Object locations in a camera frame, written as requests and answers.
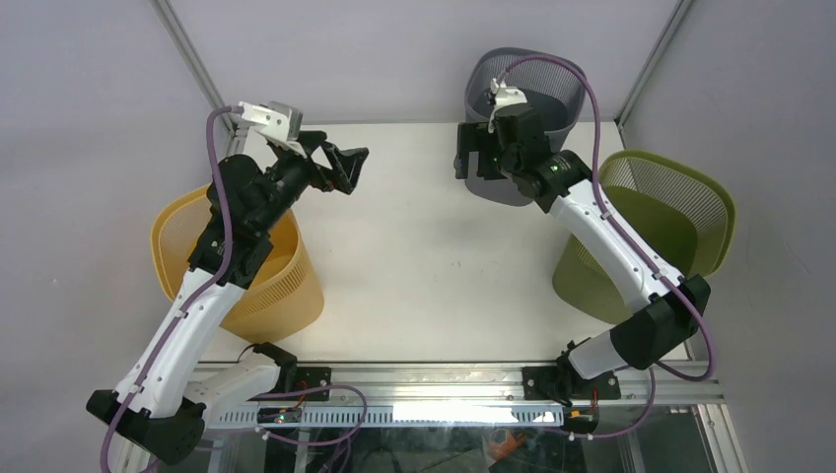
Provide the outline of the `green mesh waste basket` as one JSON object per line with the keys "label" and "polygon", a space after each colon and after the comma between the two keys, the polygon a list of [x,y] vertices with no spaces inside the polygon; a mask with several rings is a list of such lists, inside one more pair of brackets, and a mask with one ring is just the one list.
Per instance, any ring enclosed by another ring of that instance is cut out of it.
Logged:
{"label": "green mesh waste basket", "polygon": [[[707,279],[724,263],[735,228],[731,195],[708,175],[645,151],[621,151],[599,168],[606,197],[683,276]],[[632,315],[592,255],[571,236],[552,277],[556,295],[609,324]]]}

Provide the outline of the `yellow mesh waste basket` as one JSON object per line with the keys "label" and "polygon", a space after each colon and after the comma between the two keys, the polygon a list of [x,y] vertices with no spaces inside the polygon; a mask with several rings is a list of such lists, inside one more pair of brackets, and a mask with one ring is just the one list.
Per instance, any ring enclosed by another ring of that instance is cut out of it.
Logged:
{"label": "yellow mesh waste basket", "polygon": [[[150,233],[152,258],[163,292],[172,300],[187,269],[187,257],[210,219],[206,186],[171,202]],[[221,322],[250,343],[276,342],[318,319],[324,307],[297,219],[288,211],[270,232],[273,249],[252,285]]]}

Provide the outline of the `grey mesh waste basket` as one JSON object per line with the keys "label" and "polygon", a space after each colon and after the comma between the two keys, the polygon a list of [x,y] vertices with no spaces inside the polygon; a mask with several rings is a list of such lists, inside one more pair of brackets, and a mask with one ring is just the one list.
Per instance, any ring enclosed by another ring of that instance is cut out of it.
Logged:
{"label": "grey mesh waste basket", "polygon": [[[483,54],[473,67],[464,89],[465,121],[487,120],[492,111],[492,105],[488,102],[491,81],[517,59],[535,53],[534,50],[507,46]],[[509,86],[520,89],[527,101],[540,113],[551,150],[561,150],[584,107],[586,92],[580,80],[560,65],[547,61],[526,61],[516,66],[505,81]],[[468,177],[464,185],[472,194],[514,207],[531,203],[506,179],[485,180],[478,177],[474,154],[470,155],[468,165]]]}

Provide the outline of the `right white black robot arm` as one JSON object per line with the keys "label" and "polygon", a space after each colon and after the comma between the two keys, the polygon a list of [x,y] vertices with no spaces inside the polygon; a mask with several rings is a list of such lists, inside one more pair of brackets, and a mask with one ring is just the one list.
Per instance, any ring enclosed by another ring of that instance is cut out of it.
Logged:
{"label": "right white black robot arm", "polygon": [[570,343],[540,393],[566,407],[618,369],[658,365],[664,355],[702,327],[711,294],[707,281],[686,278],[646,244],[609,206],[591,169],[570,150],[554,151],[539,113],[515,104],[482,122],[456,130],[455,176],[468,176],[477,161],[484,179],[505,178],[547,215],[563,224],[592,256],[630,310],[630,316],[599,335]]}

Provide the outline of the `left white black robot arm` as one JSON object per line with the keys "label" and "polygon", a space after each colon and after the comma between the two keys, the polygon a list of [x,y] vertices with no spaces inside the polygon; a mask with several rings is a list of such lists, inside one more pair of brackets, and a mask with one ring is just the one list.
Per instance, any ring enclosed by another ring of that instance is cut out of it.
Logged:
{"label": "left white black robot arm", "polygon": [[307,189],[352,193],[370,154],[365,147],[342,150],[322,131],[304,131],[272,152],[267,169],[244,154],[211,160],[210,218],[172,307],[133,370],[87,402],[87,411],[106,425],[103,471],[115,439],[147,451],[154,466],[175,465],[199,445],[214,416],[247,400],[297,396],[295,356],[268,342],[255,343],[242,361],[203,382],[191,378],[266,262],[276,224]]}

